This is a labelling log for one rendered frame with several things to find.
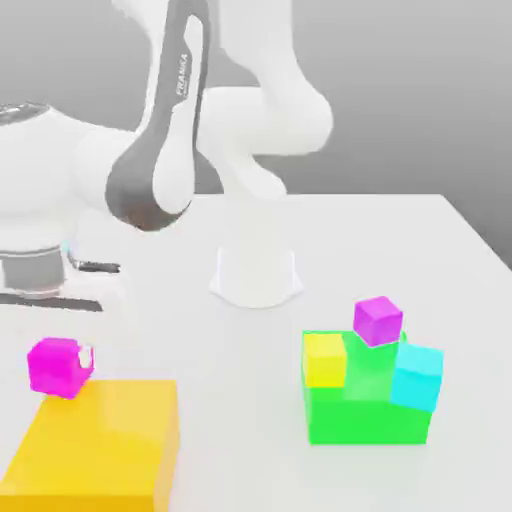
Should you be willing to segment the small yellow cube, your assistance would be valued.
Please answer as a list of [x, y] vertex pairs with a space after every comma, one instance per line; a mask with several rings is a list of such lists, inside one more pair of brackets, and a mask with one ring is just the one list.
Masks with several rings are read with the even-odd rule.
[[304, 331], [302, 373], [308, 388], [343, 388], [347, 351], [341, 331]]

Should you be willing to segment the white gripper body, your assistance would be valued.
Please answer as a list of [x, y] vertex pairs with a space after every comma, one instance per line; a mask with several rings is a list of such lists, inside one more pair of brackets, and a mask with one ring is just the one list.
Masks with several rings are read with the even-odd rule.
[[28, 298], [0, 293], [0, 333], [19, 339], [85, 339], [105, 326], [105, 312], [94, 300]]

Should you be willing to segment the large green box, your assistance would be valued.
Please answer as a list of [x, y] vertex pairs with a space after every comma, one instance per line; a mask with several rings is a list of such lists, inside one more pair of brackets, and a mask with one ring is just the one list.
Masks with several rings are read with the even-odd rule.
[[311, 343], [326, 341], [346, 351], [342, 387], [302, 385], [308, 440], [312, 445], [421, 445], [428, 437], [432, 413], [391, 401], [397, 352], [407, 336], [370, 348], [354, 331], [302, 332], [301, 379], [307, 379]]

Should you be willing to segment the small cyan cube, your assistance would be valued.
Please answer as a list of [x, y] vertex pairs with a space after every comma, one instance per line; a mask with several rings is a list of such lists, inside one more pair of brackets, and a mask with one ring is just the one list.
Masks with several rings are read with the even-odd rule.
[[433, 413], [443, 378], [441, 350], [400, 343], [395, 359], [390, 402], [394, 405]]

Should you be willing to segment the small purple cube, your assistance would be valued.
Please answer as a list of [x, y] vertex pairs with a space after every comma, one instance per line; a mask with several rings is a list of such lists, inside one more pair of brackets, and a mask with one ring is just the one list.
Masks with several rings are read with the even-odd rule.
[[371, 348], [398, 341], [402, 324], [403, 311], [386, 296], [355, 304], [353, 330]]

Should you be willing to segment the large orange box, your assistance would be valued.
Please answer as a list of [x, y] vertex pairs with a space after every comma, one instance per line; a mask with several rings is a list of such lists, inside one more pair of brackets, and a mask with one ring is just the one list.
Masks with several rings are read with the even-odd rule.
[[93, 380], [41, 403], [0, 512], [169, 512], [179, 448], [173, 380]]

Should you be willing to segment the small magenta cube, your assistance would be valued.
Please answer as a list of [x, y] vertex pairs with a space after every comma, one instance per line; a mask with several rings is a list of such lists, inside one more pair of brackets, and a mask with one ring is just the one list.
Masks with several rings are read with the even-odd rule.
[[27, 354], [30, 388], [73, 400], [94, 371], [80, 367], [80, 345], [75, 339], [51, 337], [36, 343]]

